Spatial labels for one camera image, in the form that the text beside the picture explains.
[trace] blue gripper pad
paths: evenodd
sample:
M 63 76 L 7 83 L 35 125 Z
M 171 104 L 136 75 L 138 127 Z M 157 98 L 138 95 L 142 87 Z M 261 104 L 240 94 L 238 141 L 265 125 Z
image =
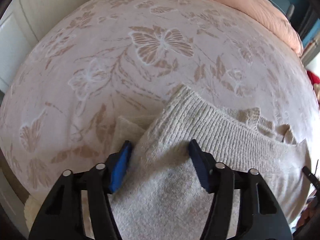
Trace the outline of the blue gripper pad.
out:
M 210 194 L 213 191 L 210 170 L 216 161 L 210 153 L 203 152 L 195 139 L 188 145 L 189 156 L 198 175 L 201 186 Z
M 118 153 L 111 154 L 105 164 L 110 174 L 109 191 L 110 194 L 116 192 L 122 184 L 122 180 L 128 168 L 128 163 L 131 157 L 132 144 L 125 141 L 121 150 Z

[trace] black gripper frame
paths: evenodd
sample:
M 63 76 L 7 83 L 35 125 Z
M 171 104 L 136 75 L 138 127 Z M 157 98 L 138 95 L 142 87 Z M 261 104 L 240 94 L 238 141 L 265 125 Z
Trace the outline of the black gripper frame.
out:
M 201 186 L 214 194 L 200 240 L 225 240 L 229 229 L 233 191 L 241 190 L 240 212 L 233 240 L 291 240 L 292 235 L 281 208 L 256 169 L 233 171 L 201 151 L 196 140 L 189 143 Z M 44 201 L 31 229 L 29 240 L 89 240 L 85 236 L 81 190 L 88 191 L 89 211 L 96 240 L 121 240 L 112 215 L 108 194 L 120 186 L 131 156 L 132 145 L 111 154 L 86 172 L 64 171 Z

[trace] bedspread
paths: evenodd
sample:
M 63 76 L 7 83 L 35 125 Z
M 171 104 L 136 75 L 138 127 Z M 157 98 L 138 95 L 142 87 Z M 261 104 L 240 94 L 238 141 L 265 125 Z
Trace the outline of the bedspread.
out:
M 1 149 L 42 201 L 65 169 L 105 160 L 119 115 L 160 113 L 181 83 L 216 106 L 259 107 L 306 138 L 317 160 L 318 104 L 301 61 L 260 23 L 213 0 L 79 7 L 18 70 L 0 108 Z
M 215 0 L 235 8 L 257 20 L 284 43 L 290 46 L 300 57 L 303 45 L 299 35 L 288 19 L 268 0 Z

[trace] red object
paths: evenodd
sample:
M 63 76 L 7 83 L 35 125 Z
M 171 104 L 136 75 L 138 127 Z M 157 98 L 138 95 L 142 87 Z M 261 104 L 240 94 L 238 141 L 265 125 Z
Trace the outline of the red object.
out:
M 307 70 L 308 77 L 310 78 L 311 84 L 320 84 L 320 78 L 313 74 L 311 71 Z

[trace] flower pattern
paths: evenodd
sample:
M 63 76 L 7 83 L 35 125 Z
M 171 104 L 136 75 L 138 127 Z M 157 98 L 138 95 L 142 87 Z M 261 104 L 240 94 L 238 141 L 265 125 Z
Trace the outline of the flower pattern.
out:
M 100 68 L 96 59 L 93 59 L 87 69 L 76 71 L 68 84 L 75 91 L 77 98 L 84 101 L 89 93 L 97 86 L 99 87 L 107 77 L 108 73 Z
M 205 9 L 203 13 L 197 16 L 199 18 L 197 21 L 198 25 L 203 30 L 214 27 L 215 29 L 222 31 L 222 28 L 236 26 L 236 23 L 232 19 L 223 17 L 216 9 Z
M 139 3 L 135 6 L 135 8 L 140 9 L 140 8 L 150 8 L 151 6 L 154 6 L 155 3 L 151 0 L 147 0 L 145 2 Z
M 58 57 L 66 53 L 71 49 L 75 44 L 70 44 L 70 41 L 74 39 L 75 35 L 68 35 L 66 29 L 60 29 L 56 35 L 50 37 L 50 40 L 47 44 L 42 46 L 43 50 L 46 50 L 45 58 L 47 58 L 47 63 L 45 69 L 48 69 L 53 58 Z
M 162 14 L 162 13 L 166 13 L 166 12 L 171 12 L 174 11 L 174 8 L 171 7 L 165 7 L 165 6 L 158 6 L 158 7 L 153 7 L 150 9 L 151 13 L 155 13 L 155 14 Z
M 85 29 L 85 28 L 91 27 L 92 25 L 89 25 L 89 23 L 92 20 L 94 15 L 95 13 L 91 11 L 84 12 L 82 16 L 76 17 L 74 20 L 72 20 L 66 29 L 67 30 L 73 29 L 73 28 Z
M 248 46 L 242 44 L 239 41 L 231 40 L 231 42 L 238 48 L 239 54 L 242 58 L 249 64 L 252 65 L 252 53 L 249 50 Z

